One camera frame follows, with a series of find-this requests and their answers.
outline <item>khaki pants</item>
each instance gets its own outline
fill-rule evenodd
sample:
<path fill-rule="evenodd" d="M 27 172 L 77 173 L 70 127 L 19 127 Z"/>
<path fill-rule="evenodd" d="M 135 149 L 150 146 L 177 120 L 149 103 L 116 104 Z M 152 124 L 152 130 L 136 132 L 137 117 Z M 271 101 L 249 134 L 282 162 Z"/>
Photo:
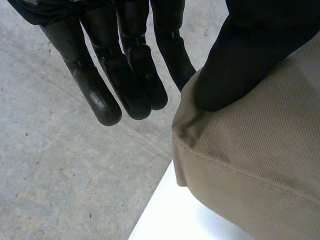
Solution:
<path fill-rule="evenodd" d="M 178 184 L 257 240 L 320 240 L 320 33 L 218 112 L 195 107 L 198 75 L 172 125 Z"/>

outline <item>fabric seam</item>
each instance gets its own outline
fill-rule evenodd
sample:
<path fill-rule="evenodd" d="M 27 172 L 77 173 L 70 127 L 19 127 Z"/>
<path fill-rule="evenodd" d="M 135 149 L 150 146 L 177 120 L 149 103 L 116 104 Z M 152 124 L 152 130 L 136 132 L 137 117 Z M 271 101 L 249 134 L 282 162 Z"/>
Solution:
<path fill-rule="evenodd" d="M 271 185 L 271 184 L 269 184 L 269 183 L 267 183 L 267 182 L 265 182 L 265 181 L 263 181 L 263 180 L 260 180 L 260 179 L 255 178 L 255 177 L 253 177 L 253 176 L 251 176 L 251 175 L 244 174 L 244 173 L 242 173 L 242 172 L 239 172 L 239 171 L 236 171 L 236 170 L 234 170 L 234 169 L 232 169 L 232 168 L 229 168 L 229 167 L 227 167 L 227 166 L 225 166 L 225 165 L 223 165 L 223 164 L 221 164 L 221 163 L 215 162 L 215 161 L 213 161 L 213 160 L 211 160 L 211 159 L 208 159 L 208 158 L 206 158 L 206 157 L 203 157 L 203 156 L 199 156 L 199 155 L 191 152 L 190 150 L 188 150 L 188 149 L 179 141 L 179 139 L 178 139 L 174 134 L 172 134 L 172 137 L 173 137 L 173 138 L 176 140 L 176 142 L 177 142 L 181 147 L 183 147 L 188 153 L 190 153 L 191 155 L 193 155 L 193 156 L 195 156 L 195 157 L 197 157 L 197 158 L 199 158 L 199 159 L 209 161 L 209 162 L 211 162 L 211 163 L 214 163 L 215 165 L 221 166 L 221 167 L 225 168 L 226 170 L 229 170 L 229 171 L 231 171 L 231 172 L 234 172 L 234 173 L 236 173 L 236 174 L 239 174 L 239 175 L 241 175 L 241 176 L 244 176 L 244 177 L 246 177 L 246 178 L 248 178 L 248 179 L 252 179 L 252 180 L 254 180 L 254 181 L 256 181 L 256 182 L 262 183 L 262 184 L 264 184 L 264 185 L 266 185 L 266 186 L 269 186 L 269 187 L 271 187 L 271 188 L 278 189 L 278 190 L 283 191 L 283 192 L 285 192 L 285 193 L 287 193 L 287 194 L 293 195 L 294 197 L 297 197 L 297 198 L 299 198 L 299 199 L 305 200 L 305 201 L 310 202 L 310 203 L 312 203 L 312 204 L 314 204 L 314 205 L 320 206 L 320 203 L 314 202 L 313 200 L 310 200 L 310 199 L 308 199 L 308 198 L 305 198 L 305 197 L 303 197 L 303 196 L 300 196 L 300 195 L 298 195 L 298 194 L 296 194 L 296 193 L 294 193 L 294 192 L 291 192 L 291 191 L 289 191 L 289 190 L 287 190 L 287 189 L 281 188 L 281 187 L 276 186 L 276 185 Z"/>

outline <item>white surface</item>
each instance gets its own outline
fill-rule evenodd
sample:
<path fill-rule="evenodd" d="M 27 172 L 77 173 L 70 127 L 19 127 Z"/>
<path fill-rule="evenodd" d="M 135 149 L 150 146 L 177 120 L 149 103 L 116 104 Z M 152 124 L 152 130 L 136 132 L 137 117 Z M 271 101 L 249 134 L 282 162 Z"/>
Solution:
<path fill-rule="evenodd" d="M 171 162 L 128 240 L 252 240 L 176 183 Z"/>

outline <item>gray concrete surface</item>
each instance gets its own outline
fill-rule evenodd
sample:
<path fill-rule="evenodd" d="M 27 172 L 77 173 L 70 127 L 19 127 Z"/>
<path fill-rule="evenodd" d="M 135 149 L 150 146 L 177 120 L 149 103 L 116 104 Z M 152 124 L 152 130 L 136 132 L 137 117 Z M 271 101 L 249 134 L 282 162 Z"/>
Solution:
<path fill-rule="evenodd" d="M 186 1 L 181 35 L 196 69 L 226 15 L 223 0 Z M 147 42 L 168 105 L 143 121 L 124 113 L 113 127 L 96 120 L 38 27 L 5 0 L 0 18 L 0 240 L 126 240 L 172 159 L 180 100 L 152 14 Z"/>

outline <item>robotic hand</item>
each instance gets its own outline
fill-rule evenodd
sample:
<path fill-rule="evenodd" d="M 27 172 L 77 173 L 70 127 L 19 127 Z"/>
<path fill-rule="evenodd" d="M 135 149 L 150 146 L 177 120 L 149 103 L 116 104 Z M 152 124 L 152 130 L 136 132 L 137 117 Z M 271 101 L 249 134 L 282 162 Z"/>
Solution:
<path fill-rule="evenodd" d="M 117 124 L 122 112 L 92 61 L 81 24 L 131 118 L 145 119 L 151 110 L 160 110 L 167 104 L 168 96 L 145 38 L 149 0 L 8 1 L 28 22 L 40 25 L 103 125 Z M 157 45 L 181 91 L 196 72 L 179 34 L 185 0 L 150 1 Z"/>
<path fill-rule="evenodd" d="M 319 0 L 226 0 L 229 16 L 194 89 L 198 108 L 218 111 L 320 31 Z"/>

